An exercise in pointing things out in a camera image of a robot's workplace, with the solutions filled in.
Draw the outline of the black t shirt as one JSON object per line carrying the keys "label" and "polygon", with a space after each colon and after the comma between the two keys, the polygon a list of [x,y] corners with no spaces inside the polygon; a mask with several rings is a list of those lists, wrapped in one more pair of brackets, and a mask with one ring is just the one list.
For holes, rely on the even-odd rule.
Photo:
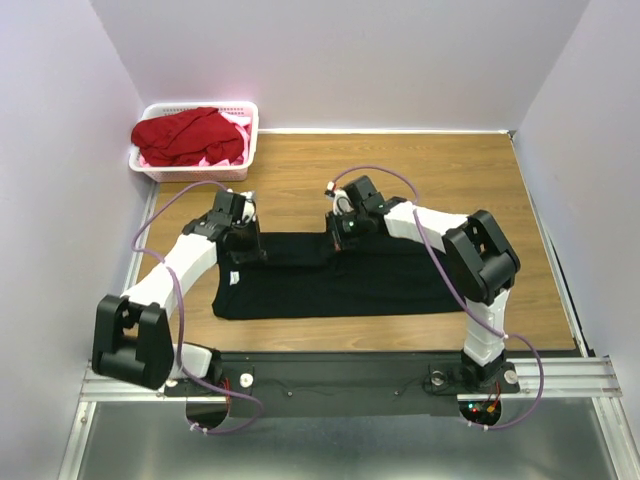
{"label": "black t shirt", "polygon": [[460,311],[426,248],[369,234],[336,251],[326,233],[264,233],[267,260],[221,260],[212,311],[226,320],[438,314]]}

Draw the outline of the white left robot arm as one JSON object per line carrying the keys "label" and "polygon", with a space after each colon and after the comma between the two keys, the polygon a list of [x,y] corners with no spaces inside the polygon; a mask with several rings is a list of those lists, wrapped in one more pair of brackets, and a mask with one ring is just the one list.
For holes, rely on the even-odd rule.
{"label": "white left robot arm", "polygon": [[214,353],[173,340],[169,320],[184,314],[184,295],[221,260],[237,266],[266,258],[255,193],[221,190],[212,208],[183,228],[168,254],[120,295],[97,306],[92,370],[148,389],[188,379],[199,393],[215,392],[223,371]]}

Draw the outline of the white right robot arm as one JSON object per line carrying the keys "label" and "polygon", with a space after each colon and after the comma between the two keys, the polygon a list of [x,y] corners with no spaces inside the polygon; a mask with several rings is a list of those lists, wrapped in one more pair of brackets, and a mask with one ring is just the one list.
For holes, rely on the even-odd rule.
{"label": "white right robot arm", "polygon": [[366,175],[342,187],[332,180],[325,195],[332,202],[326,226],[337,250],[354,247],[369,233],[425,246],[467,316],[454,378],[469,392],[497,384],[506,363],[506,305],[521,263],[492,214],[452,214],[402,197],[386,199]]}

